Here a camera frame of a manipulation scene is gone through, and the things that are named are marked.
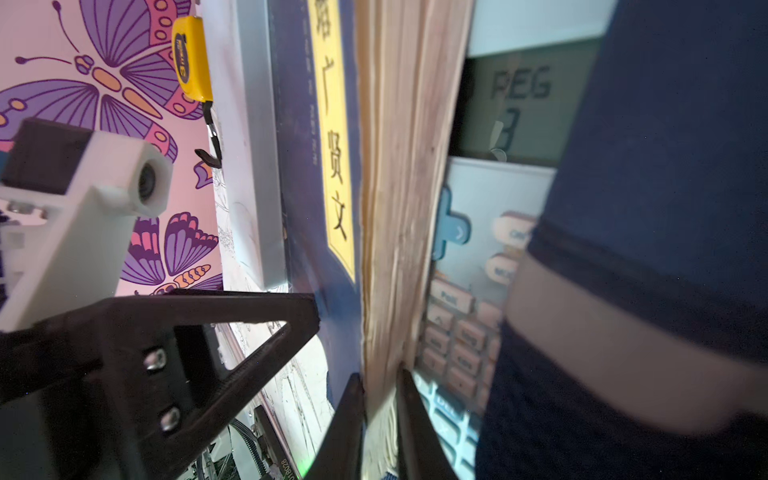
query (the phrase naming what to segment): calculator screen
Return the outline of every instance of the calculator screen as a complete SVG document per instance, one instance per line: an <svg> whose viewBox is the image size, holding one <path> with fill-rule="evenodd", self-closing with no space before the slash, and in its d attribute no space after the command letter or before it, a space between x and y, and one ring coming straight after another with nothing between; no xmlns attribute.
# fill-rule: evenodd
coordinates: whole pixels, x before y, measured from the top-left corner
<svg viewBox="0 0 768 480"><path fill-rule="evenodd" d="M468 58L451 154L555 167L600 39Z"/></svg>

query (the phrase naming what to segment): dark blue fabric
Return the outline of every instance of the dark blue fabric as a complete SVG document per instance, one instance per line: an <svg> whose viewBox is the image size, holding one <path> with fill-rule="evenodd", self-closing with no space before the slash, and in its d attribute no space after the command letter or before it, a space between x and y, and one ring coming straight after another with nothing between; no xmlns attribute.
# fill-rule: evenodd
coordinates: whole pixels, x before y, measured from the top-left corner
<svg viewBox="0 0 768 480"><path fill-rule="evenodd" d="M504 323L476 480L755 478L768 425L739 418L692 439L645 428L596 400Z"/></svg>
<svg viewBox="0 0 768 480"><path fill-rule="evenodd" d="M768 361L768 2L620 2L529 251Z"/></svg>

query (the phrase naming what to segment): camera lens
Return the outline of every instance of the camera lens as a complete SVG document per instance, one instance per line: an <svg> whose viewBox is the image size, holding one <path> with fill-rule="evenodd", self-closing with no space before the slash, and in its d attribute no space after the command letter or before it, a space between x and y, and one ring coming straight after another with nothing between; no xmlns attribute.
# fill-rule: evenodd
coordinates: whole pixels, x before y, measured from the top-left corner
<svg viewBox="0 0 768 480"><path fill-rule="evenodd" d="M141 168L141 174L139 174L139 198L141 203L146 203L149 197L154 192L154 186L157 183L157 176L154 173L154 168L145 164Z"/></svg>

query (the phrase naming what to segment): purple butterfly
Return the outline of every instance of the purple butterfly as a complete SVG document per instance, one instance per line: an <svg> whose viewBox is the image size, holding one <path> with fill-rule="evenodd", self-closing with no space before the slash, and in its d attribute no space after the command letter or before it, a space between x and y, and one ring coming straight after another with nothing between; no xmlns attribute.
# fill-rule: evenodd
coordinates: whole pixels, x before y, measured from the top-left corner
<svg viewBox="0 0 768 480"><path fill-rule="evenodd" d="M54 1L51 5L62 33L80 54L64 28L61 4ZM161 48L170 42L174 20L189 15L190 0L80 0L80 9L88 36L107 68L97 65L89 55L75 55L72 61L16 57L20 65L40 60L64 62L86 78L33 81L0 91L0 150L10 149L27 117L90 129L95 128L98 117L99 129L143 138L175 161L176 142L149 117L163 118L154 104L179 118L197 120L203 116L200 102L181 90L172 49ZM97 85L113 94L100 97Z"/></svg>
<svg viewBox="0 0 768 480"><path fill-rule="evenodd" d="M197 217L189 212L173 215L165 228L161 245L159 220L139 217L131 234L131 245L120 278L140 285L160 285L165 281L167 270L173 281L157 288L155 294L186 288L198 281L210 270L210 265L192 266L216 248L219 237L198 230L197 226ZM165 268L161 257L165 258ZM214 276L191 288L220 290L217 288L220 282L220 276L218 280Z"/></svg>

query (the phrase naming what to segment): butterfly antenna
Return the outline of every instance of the butterfly antenna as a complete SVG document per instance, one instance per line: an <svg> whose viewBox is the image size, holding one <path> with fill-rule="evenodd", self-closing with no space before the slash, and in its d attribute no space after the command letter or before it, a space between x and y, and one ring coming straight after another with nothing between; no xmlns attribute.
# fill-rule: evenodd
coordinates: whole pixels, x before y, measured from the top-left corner
<svg viewBox="0 0 768 480"><path fill-rule="evenodd" d="M53 5L53 9L58 14L58 24L61 26L61 31L64 32L64 36L67 37L67 41L69 42L70 45L72 45L72 48L74 48L74 50L77 53L80 53L78 48L74 46L74 43L72 43L72 40L69 38L69 35L67 35L67 31L64 28L64 22L61 21L61 3L56 2L56 0L54 0L53 2L51 2L51 5Z"/></svg>
<svg viewBox="0 0 768 480"><path fill-rule="evenodd" d="M23 65L28 61L32 61L32 60L56 60L56 61L63 61L64 63L69 63L70 65L72 65L71 61L62 60L56 57L31 57L31 58L16 57L15 60L16 60L16 63L18 63L19 65Z"/></svg>

